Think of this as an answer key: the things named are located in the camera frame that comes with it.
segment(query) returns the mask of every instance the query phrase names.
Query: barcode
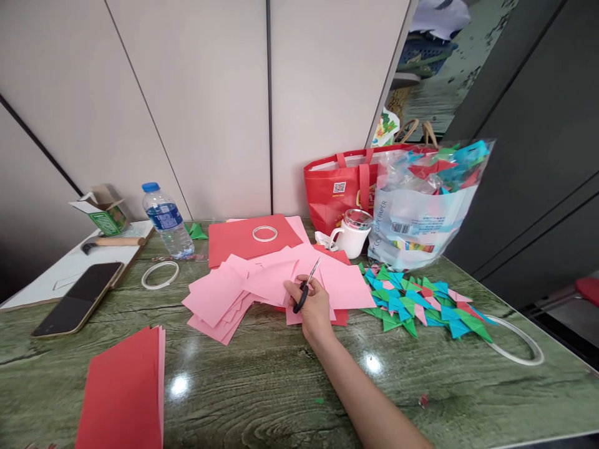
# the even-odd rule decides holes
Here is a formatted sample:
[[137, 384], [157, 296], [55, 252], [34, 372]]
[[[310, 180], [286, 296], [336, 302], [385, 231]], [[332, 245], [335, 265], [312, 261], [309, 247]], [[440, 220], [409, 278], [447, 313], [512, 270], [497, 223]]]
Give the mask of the barcode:
[[393, 223], [393, 232], [398, 234], [408, 234], [412, 226], [406, 223]]
[[345, 184], [346, 183], [335, 183], [335, 186], [333, 187], [333, 193], [345, 192]]

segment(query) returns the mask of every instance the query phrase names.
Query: white plastic ring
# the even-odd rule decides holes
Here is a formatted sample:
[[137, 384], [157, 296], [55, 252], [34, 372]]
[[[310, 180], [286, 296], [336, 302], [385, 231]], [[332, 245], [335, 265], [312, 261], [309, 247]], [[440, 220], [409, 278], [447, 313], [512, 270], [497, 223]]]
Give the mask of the white plastic ring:
[[[149, 286], [149, 285], [146, 283], [146, 281], [147, 281], [147, 279], [148, 279], [148, 276], [150, 275], [150, 273], [151, 273], [152, 271], [154, 271], [154, 270], [156, 270], [156, 269], [158, 269], [158, 268], [160, 268], [160, 267], [166, 266], [166, 265], [174, 265], [174, 266], [175, 266], [175, 268], [176, 268], [176, 270], [175, 270], [175, 274], [173, 274], [173, 276], [172, 276], [172, 277], [171, 277], [171, 278], [170, 278], [168, 281], [166, 281], [166, 282], [164, 282], [164, 283], [162, 283], [162, 284], [158, 284], [158, 285], [156, 285], [156, 286]], [[148, 271], [146, 271], [146, 272], [144, 273], [144, 275], [142, 276], [142, 285], [143, 285], [143, 286], [144, 286], [146, 289], [148, 289], [148, 290], [158, 290], [158, 289], [161, 289], [161, 288], [163, 288], [163, 287], [169, 286], [169, 285], [170, 285], [170, 283], [171, 283], [172, 281], [174, 281], [174, 280], [177, 278], [177, 276], [178, 276], [178, 275], [179, 275], [179, 265], [177, 265], [175, 262], [172, 262], [172, 261], [161, 262], [161, 263], [159, 263], [159, 264], [156, 264], [156, 265], [154, 265], [153, 267], [150, 267], [150, 268], [148, 268]]]
[[497, 324], [500, 324], [501, 326], [507, 327], [514, 334], [518, 335], [522, 340], [525, 341], [525, 343], [530, 347], [530, 349], [532, 349], [532, 353], [533, 353], [534, 357], [530, 360], [521, 359], [519, 357], [516, 357], [513, 354], [510, 354], [506, 350], [501, 349], [499, 346], [497, 346], [494, 343], [486, 342], [489, 346], [491, 346], [491, 348], [496, 350], [498, 353], [500, 353], [505, 358], [510, 359], [513, 362], [519, 363], [520, 365], [537, 366], [545, 361], [545, 354], [543, 354], [543, 351], [538, 346], [537, 342], [535, 342], [531, 337], [529, 337], [527, 334], [525, 334], [523, 331], [521, 331], [518, 327], [514, 326], [511, 323], [508, 323], [507, 321], [502, 320], [501, 318], [497, 318], [497, 317], [494, 317], [491, 315], [487, 315], [487, 318], [489, 318], [491, 321], [496, 322]]
[[[258, 237], [256, 237], [256, 232], [259, 231], [259, 230], [261, 230], [261, 229], [270, 229], [272, 232], [275, 233], [275, 235], [273, 235], [270, 239], [261, 239], [261, 238], [258, 238]], [[272, 226], [259, 226], [256, 229], [254, 229], [251, 234], [258, 241], [261, 241], [261, 242], [270, 242], [270, 241], [273, 241], [274, 239], [276, 239], [276, 235], [278, 233], [276, 232], [276, 229], [274, 229]]]

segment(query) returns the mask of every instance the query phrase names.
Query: red tote bag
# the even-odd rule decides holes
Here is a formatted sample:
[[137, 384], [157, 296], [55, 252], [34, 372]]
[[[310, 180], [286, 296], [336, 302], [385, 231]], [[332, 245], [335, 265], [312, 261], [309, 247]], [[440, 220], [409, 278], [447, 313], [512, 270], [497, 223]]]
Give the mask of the red tote bag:
[[375, 153], [410, 150], [413, 145], [367, 148], [337, 153], [304, 167], [310, 218], [317, 231], [330, 235], [341, 225], [348, 209], [362, 209], [370, 214], [374, 208], [377, 163]]

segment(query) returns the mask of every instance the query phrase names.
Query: red stool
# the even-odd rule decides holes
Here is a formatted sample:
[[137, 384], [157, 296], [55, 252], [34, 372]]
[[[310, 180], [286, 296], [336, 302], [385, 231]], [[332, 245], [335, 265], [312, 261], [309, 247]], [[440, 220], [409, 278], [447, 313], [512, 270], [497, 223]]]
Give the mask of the red stool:
[[546, 300], [541, 301], [541, 306], [535, 304], [532, 309], [525, 312], [525, 315], [535, 317], [562, 307], [575, 299], [585, 299], [595, 307], [599, 307], [599, 279], [579, 279], [574, 285], [549, 295]]

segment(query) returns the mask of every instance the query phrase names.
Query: scissor blade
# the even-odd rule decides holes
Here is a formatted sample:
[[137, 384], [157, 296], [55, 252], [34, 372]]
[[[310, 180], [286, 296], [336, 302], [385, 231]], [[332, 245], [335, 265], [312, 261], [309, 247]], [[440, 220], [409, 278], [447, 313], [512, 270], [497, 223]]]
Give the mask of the scissor blade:
[[318, 258], [318, 260], [316, 261], [316, 264], [314, 265], [314, 268], [310, 272], [310, 275], [308, 276], [308, 280], [306, 281], [306, 284], [309, 284], [310, 281], [312, 280], [312, 276], [314, 276], [314, 273], [316, 272], [316, 268], [318, 268], [318, 265], [320, 265], [320, 258]]

